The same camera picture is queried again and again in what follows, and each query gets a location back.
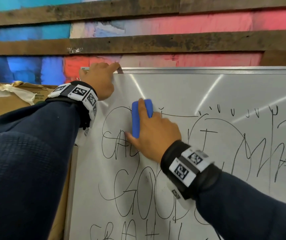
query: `whiteboard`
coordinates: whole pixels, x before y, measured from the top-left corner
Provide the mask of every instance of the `whiteboard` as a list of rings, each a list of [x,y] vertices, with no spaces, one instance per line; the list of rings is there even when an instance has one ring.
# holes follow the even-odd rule
[[[99,102],[88,141],[73,162],[66,238],[219,239],[195,208],[176,202],[160,166],[125,141],[131,104],[139,98],[151,99],[155,111],[178,124],[183,141],[204,150],[219,168],[286,202],[286,69],[123,72],[114,74],[115,92]]]

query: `painted wall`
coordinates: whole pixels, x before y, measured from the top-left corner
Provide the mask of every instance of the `painted wall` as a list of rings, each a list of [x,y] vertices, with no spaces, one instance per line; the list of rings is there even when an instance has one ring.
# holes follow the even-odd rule
[[[0,0],[0,11],[95,0]],[[182,34],[222,31],[286,29],[286,10],[214,15],[158,17],[111,22],[0,29],[0,41]],[[257,66],[261,54],[188,54],[140,56],[0,57],[0,82],[22,80],[37,84],[62,84],[74,80],[81,66],[118,61],[123,67]]]

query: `dark blue sleeve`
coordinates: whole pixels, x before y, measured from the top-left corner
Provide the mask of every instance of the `dark blue sleeve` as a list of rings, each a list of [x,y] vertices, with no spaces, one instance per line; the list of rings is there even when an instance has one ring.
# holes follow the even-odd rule
[[[0,116],[0,239],[47,239],[79,125],[65,102]]]
[[[196,207],[224,240],[286,240],[286,204],[228,173],[196,197]]]

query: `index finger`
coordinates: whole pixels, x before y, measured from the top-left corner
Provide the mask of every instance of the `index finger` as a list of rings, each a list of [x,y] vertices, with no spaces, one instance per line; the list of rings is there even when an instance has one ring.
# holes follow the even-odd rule
[[[138,109],[139,109],[140,121],[148,119],[147,110],[145,107],[145,102],[141,98],[139,99]]]
[[[110,64],[107,67],[107,70],[111,73],[115,72],[117,69],[119,69],[121,67],[121,65],[117,62]]]

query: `hand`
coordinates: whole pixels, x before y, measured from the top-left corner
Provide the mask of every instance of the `hand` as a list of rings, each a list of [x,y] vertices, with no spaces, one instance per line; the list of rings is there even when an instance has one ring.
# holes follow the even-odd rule
[[[80,79],[93,87],[100,101],[105,100],[114,92],[112,75],[120,67],[119,63],[92,63],[88,72],[79,71]]]
[[[154,112],[152,118],[149,118],[143,99],[139,100],[139,115],[139,138],[133,137],[129,132],[126,132],[126,137],[145,157],[161,163],[163,154],[170,145],[182,139],[181,132],[177,124],[169,119],[162,119],[160,113]]]

